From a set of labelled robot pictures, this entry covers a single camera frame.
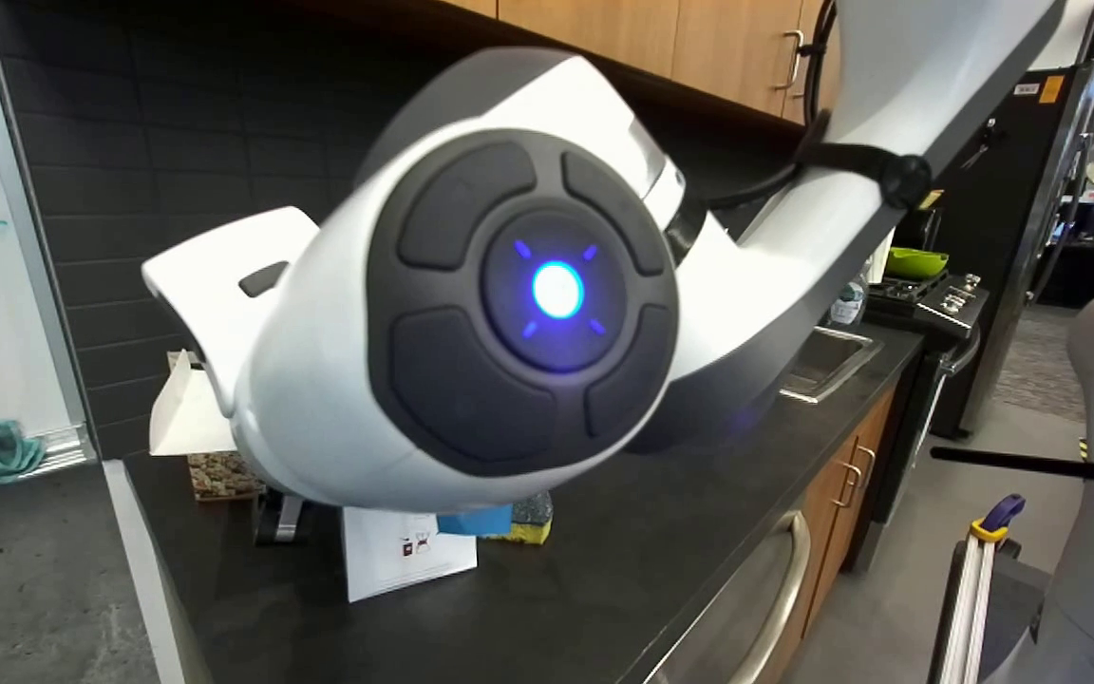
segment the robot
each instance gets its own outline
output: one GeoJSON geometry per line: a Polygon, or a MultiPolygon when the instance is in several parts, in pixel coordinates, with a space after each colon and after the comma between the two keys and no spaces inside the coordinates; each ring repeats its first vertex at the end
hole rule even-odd
{"type": "Polygon", "coordinates": [[[246,466],[307,502],[443,512],[731,440],[1056,18],[845,0],[812,167],[732,232],[590,60],[489,50],[402,105],[323,229],[260,212],[145,283],[246,466]]]}

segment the blue light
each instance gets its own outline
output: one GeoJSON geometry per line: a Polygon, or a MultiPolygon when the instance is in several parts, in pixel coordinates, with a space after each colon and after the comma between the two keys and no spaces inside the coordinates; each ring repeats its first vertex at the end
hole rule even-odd
{"type": "Polygon", "coordinates": [[[573,319],[585,307],[585,283],[570,264],[543,264],[532,278],[537,307],[547,319],[573,319]]]}

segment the black countertop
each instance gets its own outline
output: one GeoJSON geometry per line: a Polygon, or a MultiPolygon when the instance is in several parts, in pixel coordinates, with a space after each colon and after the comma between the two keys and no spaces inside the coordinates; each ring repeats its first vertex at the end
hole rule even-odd
{"type": "Polygon", "coordinates": [[[779,400],[741,445],[616,456],[555,490],[547,546],[481,545],[480,569],[345,603],[337,512],[255,546],[246,507],[193,507],[184,461],[134,461],[141,507],[212,679],[641,679],[828,451],[909,369],[916,333],[821,408],[779,400]]]}

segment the cable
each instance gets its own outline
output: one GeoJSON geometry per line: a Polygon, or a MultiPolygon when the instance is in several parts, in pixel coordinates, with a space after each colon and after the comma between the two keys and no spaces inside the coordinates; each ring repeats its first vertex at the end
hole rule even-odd
{"type": "Polygon", "coordinates": [[[825,70],[825,50],[828,50],[828,34],[832,34],[837,18],[841,18],[837,0],[825,0],[816,13],[812,43],[802,46],[802,56],[809,56],[809,70],[806,70],[806,133],[802,133],[797,153],[775,175],[769,175],[769,178],[759,178],[736,195],[708,199],[711,209],[746,209],[754,200],[763,200],[769,195],[779,195],[782,186],[792,186],[806,171],[806,162],[809,162],[809,157],[821,145],[825,124],[828,124],[828,115],[821,115],[821,70],[825,70]]]}

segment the white paper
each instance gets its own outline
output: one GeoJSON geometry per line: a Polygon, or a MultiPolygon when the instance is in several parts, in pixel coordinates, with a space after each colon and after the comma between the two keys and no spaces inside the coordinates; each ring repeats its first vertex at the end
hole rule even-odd
{"type": "Polygon", "coordinates": [[[475,535],[440,535],[430,512],[345,509],[351,603],[475,569],[475,535]]]}
{"type": "Polygon", "coordinates": [[[172,354],[172,376],[151,408],[151,456],[237,451],[233,423],[193,356],[172,354]]]}

